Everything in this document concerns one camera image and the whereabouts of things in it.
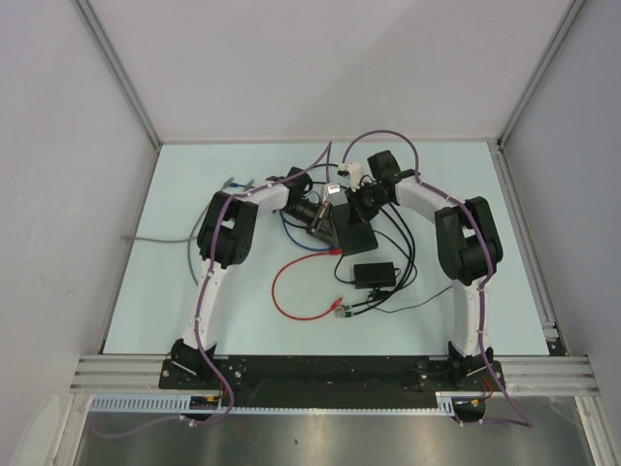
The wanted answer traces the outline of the black network switch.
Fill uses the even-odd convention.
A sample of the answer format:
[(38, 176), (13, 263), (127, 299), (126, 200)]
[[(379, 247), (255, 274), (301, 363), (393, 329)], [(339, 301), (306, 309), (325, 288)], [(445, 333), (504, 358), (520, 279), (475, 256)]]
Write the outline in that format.
[(351, 220), (348, 204), (334, 206), (331, 221), (343, 256), (368, 252), (378, 247), (372, 226)]

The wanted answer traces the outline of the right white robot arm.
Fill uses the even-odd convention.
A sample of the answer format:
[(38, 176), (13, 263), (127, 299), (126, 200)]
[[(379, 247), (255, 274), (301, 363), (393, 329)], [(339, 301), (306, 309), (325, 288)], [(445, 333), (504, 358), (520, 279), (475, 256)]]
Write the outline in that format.
[(488, 287), (504, 256), (488, 201), (462, 201), (400, 168), (389, 150), (368, 158), (372, 181), (347, 192), (353, 215), (368, 221), (387, 204), (410, 209), (435, 226), (438, 260), (451, 280), (454, 323), (448, 342), (447, 376), (470, 389), (492, 372), (493, 349), (487, 330)]

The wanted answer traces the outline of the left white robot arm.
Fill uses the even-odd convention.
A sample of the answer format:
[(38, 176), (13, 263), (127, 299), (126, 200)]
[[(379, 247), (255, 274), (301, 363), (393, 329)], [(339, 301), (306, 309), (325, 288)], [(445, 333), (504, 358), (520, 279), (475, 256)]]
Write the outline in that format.
[(213, 360), (225, 320), (221, 293), (249, 256), (262, 215), (284, 211), (298, 216), (306, 230), (325, 245), (325, 252), (341, 250), (334, 228), (317, 225), (327, 215), (322, 204), (308, 202), (312, 185), (307, 169), (293, 167), (286, 176), (270, 177), (243, 193), (219, 190), (212, 197), (196, 239), (201, 275), (195, 310), (162, 364), (160, 388), (201, 389), (213, 379), (223, 381)]

